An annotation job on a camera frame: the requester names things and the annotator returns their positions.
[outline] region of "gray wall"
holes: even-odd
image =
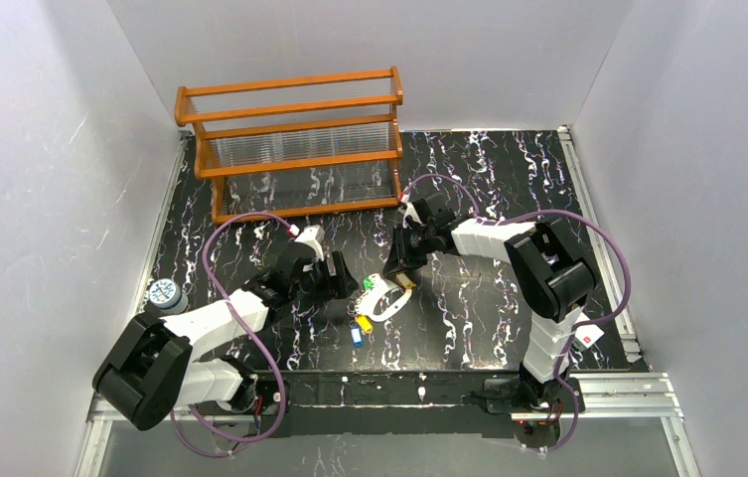
[[[179,85],[397,65],[400,127],[575,120],[631,0],[109,0],[171,111]]]
[[[0,475],[75,470],[177,148],[104,0],[0,1]]]
[[[639,2],[573,133],[702,473],[748,475],[748,2]]]

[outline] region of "black marble table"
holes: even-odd
[[[535,209],[560,208],[580,214],[575,190],[554,131],[406,132],[400,165],[403,185],[427,172],[445,174],[474,191],[482,215],[511,218]],[[154,279],[169,277],[189,294],[190,306],[219,298],[201,266],[200,252],[215,229],[210,218],[211,187],[195,178],[191,144],[180,171],[168,219],[152,270]],[[341,194],[341,180],[322,184],[318,194]],[[467,214],[468,201],[451,185],[421,183],[415,197],[445,191],[451,205]],[[310,216],[290,222],[301,229],[320,224],[328,250],[341,250],[361,283],[380,272],[388,254],[395,209]],[[572,225],[591,250],[586,231]],[[228,291],[273,262],[288,235],[272,222],[234,226],[213,249],[218,276]],[[602,316],[608,300],[603,289],[585,312]],[[435,255],[422,269],[410,302],[391,320],[374,324],[361,348],[349,331],[346,301],[312,306],[293,303],[279,323],[258,336],[283,370],[385,372],[516,370],[528,342],[530,311],[518,292],[510,267],[477,257]],[[579,369],[627,369],[614,324],[590,350],[574,356]],[[267,364],[247,337],[232,352],[255,369]]]

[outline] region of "wooden dish rack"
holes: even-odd
[[[221,224],[243,212],[295,217],[397,205],[400,104],[392,67],[181,86],[175,120],[195,130],[195,174],[211,181]]]

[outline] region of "white backdrop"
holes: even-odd
[[[748,475],[748,2],[639,2],[573,137],[701,473]]]
[[[103,0],[0,0],[0,476],[75,471],[178,143]]]
[[[575,121],[631,0],[109,0],[169,111],[179,85],[397,65],[404,129]]]

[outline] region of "wooden frame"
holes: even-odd
[[[382,80],[391,79],[390,94],[374,94],[361,97],[325,99],[317,101],[296,102],[281,105],[268,105],[259,107],[247,107],[241,109],[226,109],[220,111],[198,112],[193,102],[194,97],[235,94],[246,91],[260,91],[277,88],[294,88],[315,84],[329,84],[348,81]],[[179,126],[191,124],[197,138],[195,174],[199,179],[207,179],[213,184],[213,220],[217,224],[229,220],[232,216],[224,214],[223,197],[225,178],[238,174],[254,174],[270,171],[281,171],[298,168],[324,167],[340,164],[352,164],[369,161],[387,161],[388,168],[393,177],[394,197],[357,201],[344,204],[328,204],[296,209],[285,209],[271,211],[281,217],[297,217],[308,214],[328,214],[335,212],[357,211],[363,209],[390,207],[398,204],[401,195],[399,182],[399,160],[402,157],[402,141],[397,128],[397,106],[403,101],[402,83],[396,67],[389,70],[377,70],[371,72],[344,73],[338,75],[324,75],[318,77],[305,77],[296,79],[274,79],[268,81],[245,82],[239,84],[226,84],[218,86],[203,86],[178,88],[178,96],[175,102],[175,121]],[[337,119],[293,122],[269,126],[251,126],[234,129],[208,131],[205,123],[212,121],[246,119],[258,116],[277,114],[306,113],[323,110],[343,110],[351,107],[387,105],[388,113],[373,114],[368,116],[342,117]],[[282,134],[289,132],[308,131],[317,129],[331,129],[346,126],[355,126],[374,123],[389,123],[392,128],[393,144],[387,150],[376,152],[354,152],[337,154],[325,157],[311,157],[306,159],[277,160],[271,162],[260,162],[257,164],[233,164],[226,165],[218,157],[211,141],[227,138],[243,138],[268,134]]]

